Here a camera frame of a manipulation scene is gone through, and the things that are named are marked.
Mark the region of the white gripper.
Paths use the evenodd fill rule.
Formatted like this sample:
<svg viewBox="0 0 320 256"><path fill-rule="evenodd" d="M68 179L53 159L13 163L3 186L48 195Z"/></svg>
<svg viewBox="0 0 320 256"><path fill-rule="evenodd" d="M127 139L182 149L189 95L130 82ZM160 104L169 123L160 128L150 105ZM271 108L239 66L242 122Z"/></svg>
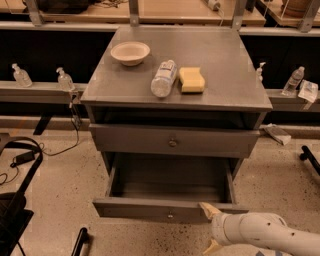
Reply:
<svg viewBox="0 0 320 256"><path fill-rule="evenodd" d="M218 208L206 202L200 202L199 205L206 217L212 220L211 229L214 238L211 240L210 246L203 251L203 256L217 252L222 248L222 245L229 246L245 242L240 232L242 214L220 213Z"/></svg>

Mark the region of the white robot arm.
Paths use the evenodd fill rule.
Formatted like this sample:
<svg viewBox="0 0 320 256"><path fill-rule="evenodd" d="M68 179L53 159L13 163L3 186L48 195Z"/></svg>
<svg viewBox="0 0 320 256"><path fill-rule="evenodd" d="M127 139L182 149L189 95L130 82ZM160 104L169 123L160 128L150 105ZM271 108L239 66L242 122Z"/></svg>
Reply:
<svg viewBox="0 0 320 256"><path fill-rule="evenodd" d="M291 256L320 256L319 234L292 229L277 214L227 214L206 202L199 205L211 221L211 245L204 255L224 246L249 244Z"/></svg>

